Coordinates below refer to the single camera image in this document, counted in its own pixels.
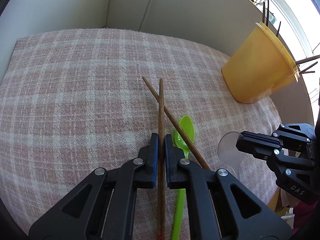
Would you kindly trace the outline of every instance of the transparent plastic lid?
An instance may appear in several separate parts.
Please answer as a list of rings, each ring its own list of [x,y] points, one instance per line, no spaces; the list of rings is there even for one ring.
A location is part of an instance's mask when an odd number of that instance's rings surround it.
[[[240,163],[246,153],[238,151],[236,143],[242,135],[238,132],[228,132],[220,140],[218,145],[218,157],[225,165],[229,166],[239,179]]]

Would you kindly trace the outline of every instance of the metal screw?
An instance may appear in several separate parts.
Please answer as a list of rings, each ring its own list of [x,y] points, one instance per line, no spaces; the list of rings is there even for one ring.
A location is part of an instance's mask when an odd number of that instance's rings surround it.
[[[143,160],[142,160],[141,158],[135,158],[135,159],[133,160],[133,163],[136,164],[136,165],[140,165],[140,164],[143,163]]]
[[[94,174],[96,174],[98,176],[103,175],[104,174],[104,168],[95,169]]]
[[[190,163],[190,160],[189,160],[189,159],[186,159],[186,158],[183,158],[183,159],[180,160],[180,163],[181,163],[182,165],[188,165],[188,164]]]
[[[225,169],[220,169],[218,170],[218,174],[222,177],[227,176],[228,175],[228,171]]]

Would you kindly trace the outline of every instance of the yellow plastic cup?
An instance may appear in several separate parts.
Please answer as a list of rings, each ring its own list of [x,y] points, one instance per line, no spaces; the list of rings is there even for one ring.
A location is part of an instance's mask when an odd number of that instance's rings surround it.
[[[263,23],[222,67],[224,80],[241,103],[255,103],[298,81],[299,70],[281,41]]]

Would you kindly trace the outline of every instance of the cushion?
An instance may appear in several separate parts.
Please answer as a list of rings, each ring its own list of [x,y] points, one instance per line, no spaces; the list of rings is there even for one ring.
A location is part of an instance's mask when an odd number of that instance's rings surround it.
[[[0,86],[0,197],[27,233],[32,223],[97,167],[120,167],[158,130],[145,76],[176,119],[188,114],[195,146],[212,170],[229,131],[271,134],[280,118],[270,98],[238,103],[221,74],[228,56],[207,46],[146,33],[79,29],[17,41]],[[174,133],[165,118],[165,133]],[[240,181],[268,203],[276,190],[266,163],[246,155]],[[134,239],[156,237],[156,188],[139,189]],[[166,191],[166,238],[176,191]],[[180,239],[189,236],[185,207]]]

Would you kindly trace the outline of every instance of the green plastic spoon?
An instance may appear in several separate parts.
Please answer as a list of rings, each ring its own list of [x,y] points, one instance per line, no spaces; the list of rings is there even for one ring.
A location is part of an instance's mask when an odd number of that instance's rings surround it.
[[[195,139],[195,130],[194,130],[191,118],[188,115],[183,116],[179,121],[179,125],[188,135],[189,139],[193,142]],[[186,158],[189,158],[189,148],[177,131],[174,134],[174,142],[177,147],[183,150],[184,156]],[[186,189],[184,188],[178,189],[177,193],[178,193],[177,207],[176,207],[176,214],[174,216],[171,240],[179,239],[182,216],[183,216],[184,200],[186,198]]]

